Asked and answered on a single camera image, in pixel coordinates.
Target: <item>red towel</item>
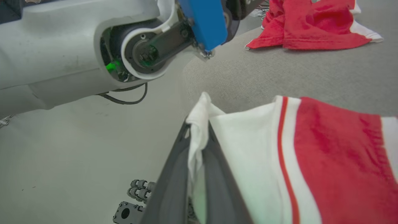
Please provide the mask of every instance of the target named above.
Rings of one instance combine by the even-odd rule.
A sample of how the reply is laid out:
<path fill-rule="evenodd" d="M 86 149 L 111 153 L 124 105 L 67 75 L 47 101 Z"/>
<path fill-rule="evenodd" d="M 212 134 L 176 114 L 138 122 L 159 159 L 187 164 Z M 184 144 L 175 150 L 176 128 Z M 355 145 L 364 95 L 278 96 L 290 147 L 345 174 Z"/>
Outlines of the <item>red towel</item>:
<path fill-rule="evenodd" d="M 289 49 L 349 49 L 383 38 L 354 20 L 356 0 L 270 0 L 261 35 L 247 49 L 283 45 Z"/>

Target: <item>black cable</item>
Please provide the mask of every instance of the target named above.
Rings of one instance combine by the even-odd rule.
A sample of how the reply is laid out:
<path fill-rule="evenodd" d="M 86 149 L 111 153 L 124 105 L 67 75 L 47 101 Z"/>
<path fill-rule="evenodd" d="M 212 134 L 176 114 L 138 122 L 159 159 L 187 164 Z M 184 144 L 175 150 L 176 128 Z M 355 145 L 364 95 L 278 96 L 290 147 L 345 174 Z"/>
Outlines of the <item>black cable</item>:
<path fill-rule="evenodd" d="M 141 84 L 141 85 L 138 85 L 138 86 L 129 87 L 129 88 L 120 88 L 120 89 L 115 89 L 115 90 L 113 90 L 112 92 L 124 92 L 124 91 L 130 91 L 130 90 L 136 89 L 136 88 L 138 88 L 138 87 L 141 87 L 141 86 L 143 86 L 144 84 Z"/>
<path fill-rule="evenodd" d="M 141 97 L 141 99 L 139 99 L 139 100 L 137 100 L 137 101 L 126 102 L 126 101 L 122 101 L 122 100 L 118 100 L 118 99 L 116 99 L 116 98 L 113 98 L 113 97 L 111 97 L 110 95 L 107 95 L 107 94 L 100 94 L 99 96 L 102 96 L 103 98 L 105 98 L 105 99 L 107 99 L 107 100 L 110 100 L 110 101 L 112 101 L 112 102 L 114 102 L 114 103 L 117 103 L 117 104 L 133 105 L 133 104 L 138 104 L 138 103 L 140 103 L 140 102 L 145 98 L 147 92 L 148 92 L 148 83 L 145 83 L 145 92 L 144 92 L 144 95 Z"/>

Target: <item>gray carpet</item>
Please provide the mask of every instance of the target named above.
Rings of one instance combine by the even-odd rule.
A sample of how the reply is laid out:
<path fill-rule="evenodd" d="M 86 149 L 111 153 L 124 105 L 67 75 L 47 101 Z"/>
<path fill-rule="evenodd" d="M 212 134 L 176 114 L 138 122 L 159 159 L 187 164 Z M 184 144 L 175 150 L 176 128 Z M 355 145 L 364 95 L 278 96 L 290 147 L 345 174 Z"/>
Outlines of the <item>gray carpet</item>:
<path fill-rule="evenodd" d="M 206 91 L 216 106 L 237 112 L 269 103 L 275 95 L 309 96 L 359 112 L 398 115 L 398 2 L 358 4 L 357 21 L 384 42 L 340 51 L 244 50 L 261 33 L 258 28 L 216 49 L 208 62 L 194 59 L 186 66 L 190 98 L 196 101 Z"/>

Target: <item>green light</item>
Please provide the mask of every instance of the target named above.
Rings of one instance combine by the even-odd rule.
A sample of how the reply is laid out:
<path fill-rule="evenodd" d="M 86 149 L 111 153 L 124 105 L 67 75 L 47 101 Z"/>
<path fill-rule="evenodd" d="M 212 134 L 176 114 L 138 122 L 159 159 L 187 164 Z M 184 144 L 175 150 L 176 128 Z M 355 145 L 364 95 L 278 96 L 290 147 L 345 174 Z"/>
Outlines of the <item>green light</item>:
<path fill-rule="evenodd" d="M 116 66 L 120 66 L 120 62 L 113 61 L 106 66 L 106 69 L 111 73 L 113 70 L 116 70 Z"/>

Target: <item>white stripe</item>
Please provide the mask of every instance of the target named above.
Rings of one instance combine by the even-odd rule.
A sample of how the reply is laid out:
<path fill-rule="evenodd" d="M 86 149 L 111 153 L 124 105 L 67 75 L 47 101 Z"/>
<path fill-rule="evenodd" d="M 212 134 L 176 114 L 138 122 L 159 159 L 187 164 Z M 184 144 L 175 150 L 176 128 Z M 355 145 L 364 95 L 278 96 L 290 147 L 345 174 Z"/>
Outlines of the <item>white stripe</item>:
<path fill-rule="evenodd" d="M 398 181 L 398 120 L 394 117 L 381 118 L 384 147 L 387 151 L 388 160 Z"/>
<path fill-rule="evenodd" d="M 350 10 L 350 12 L 352 13 L 353 16 L 361 13 L 361 9 L 359 8 L 356 0 L 355 0 L 355 7 L 354 9 Z M 374 32 L 371 29 L 364 27 L 363 25 L 355 21 L 355 19 L 349 30 L 351 33 L 357 33 L 359 35 L 365 36 L 367 39 L 372 39 L 371 42 L 379 43 L 384 40 L 384 38 L 382 38 L 380 34 Z"/>
<path fill-rule="evenodd" d="M 281 169 L 281 164 L 279 163 L 279 155 L 278 155 L 278 128 L 279 128 L 279 120 L 281 117 L 281 112 L 282 112 L 282 103 L 283 103 L 283 97 L 282 96 L 276 96 L 274 98 L 275 102 L 275 109 L 274 109 L 274 115 L 272 118 L 272 126 L 271 126 L 271 167 L 272 170 L 275 173 L 275 176 L 277 177 L 278 185 L 279 185 L 279 190 L 280 190 L 280 195 L 281 195 L 281 202 L 283 206 L 283 219 L 282 219 L 282 224 L 291 224 L 293 220 L 293 214 L 292 214 L 292 204 L 290 202 L 290 196 L 289 192 L 287 191 L 286 183 L 285 183 L 285 178 L 283 177 L 282 169 Z"/>
<path fill-rule="evenodd" d="M 282 134 L 283 157 L 285 159 L 286 170 L 297 199 L 300 223 L 321 224 L 322 220 L 318 207 L 301 173 L 295 152 L 294 137 L 296 130 L 296 117 L 300 103 L 300 99 L 289 98 Z"/>
<path fill-rule="evenodd" d="M 362 12 L 361 9 L 360 9 L 360 7 L 359 7 L 359 5 L 357 4 L 357 0 L 355 0 L 355 7 L 354 7 L 354 9 L 351 9 L 350 12 L 351 12 L 351 14 L 353 14 L 353 15 L 357 15 L 357 14 L 360 14 L 360 13 Z"/>

